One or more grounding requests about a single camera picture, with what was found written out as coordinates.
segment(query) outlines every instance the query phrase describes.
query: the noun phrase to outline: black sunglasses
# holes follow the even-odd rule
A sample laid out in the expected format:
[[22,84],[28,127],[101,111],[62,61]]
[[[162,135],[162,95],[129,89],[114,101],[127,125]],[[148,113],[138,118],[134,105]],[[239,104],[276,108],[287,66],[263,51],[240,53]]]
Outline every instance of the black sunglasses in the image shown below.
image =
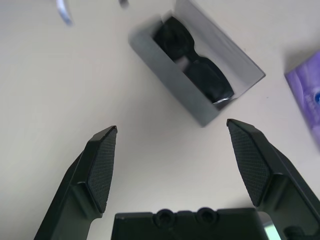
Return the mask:
[[171,16],[165,21],[153,39],[173,61],[182,57],[190,61],[184,74],[213,104],[235,94],[222,71],[211,60],[196,53],[193,37],[176,18]]

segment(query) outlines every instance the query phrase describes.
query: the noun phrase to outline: purple wrapper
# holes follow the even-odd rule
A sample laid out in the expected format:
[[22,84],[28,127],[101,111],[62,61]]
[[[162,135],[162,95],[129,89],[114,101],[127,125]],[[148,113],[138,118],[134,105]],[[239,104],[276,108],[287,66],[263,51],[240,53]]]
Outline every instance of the purple wrapper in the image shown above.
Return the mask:
[[286,73],[285,78],[320,145],[320,51]]

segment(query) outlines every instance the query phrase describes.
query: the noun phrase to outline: open box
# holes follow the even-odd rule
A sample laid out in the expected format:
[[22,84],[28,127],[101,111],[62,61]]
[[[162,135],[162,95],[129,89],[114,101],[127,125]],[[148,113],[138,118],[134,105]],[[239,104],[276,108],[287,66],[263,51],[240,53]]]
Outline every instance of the open box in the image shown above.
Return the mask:
[[231,99],[213,104],[183,73],[181,64],[172,61],[153,37],[166,16],[153,18],[129,37],[133,50],[149,66],[172,95],[204,127],[227,105],[244,94],[266,74],[228,37],[206,17],[193,0],[176,0],[176,17],[191,33],[195,51],[213,61],[230,83]]

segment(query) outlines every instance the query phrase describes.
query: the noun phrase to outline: beige surface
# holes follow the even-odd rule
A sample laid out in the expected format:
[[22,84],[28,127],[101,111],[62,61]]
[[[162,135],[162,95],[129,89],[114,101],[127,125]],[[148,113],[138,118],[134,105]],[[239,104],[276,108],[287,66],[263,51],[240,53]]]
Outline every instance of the beige surface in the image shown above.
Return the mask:
[[0,239],[33,239],[71,162],[118,126],[114,177],[88,240],[110,239],[118,212],[243,207],[250,199],[227,118],[255,125],[320,197],[319,150],[283,77],[319,48],[320,2],[200,0],[267,76],[206,128],[131,50],[130,30],[170,0],[71,0],[66,27],[49,0],[0,7]]

